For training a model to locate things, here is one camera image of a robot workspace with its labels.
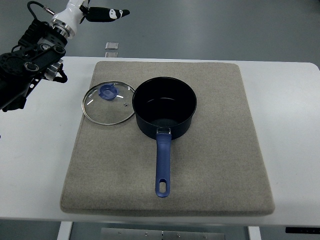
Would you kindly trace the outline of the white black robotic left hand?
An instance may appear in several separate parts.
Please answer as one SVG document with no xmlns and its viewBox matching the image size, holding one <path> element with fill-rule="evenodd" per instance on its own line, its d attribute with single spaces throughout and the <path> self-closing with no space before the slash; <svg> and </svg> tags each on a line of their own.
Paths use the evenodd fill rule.
<svg viewBox="0 0 320 240">
<path fill-rule="evenodd" d="M 93 23 L 110 23 L 129 14 L 130 11 L 127 9 L 89 7 L 88 0 L 70 0 L 65 10 L 53 15 L 49 25 L 66 39 L 71 39 L 76 35 L 78 25 L 83 20 Z"/>
</svg>

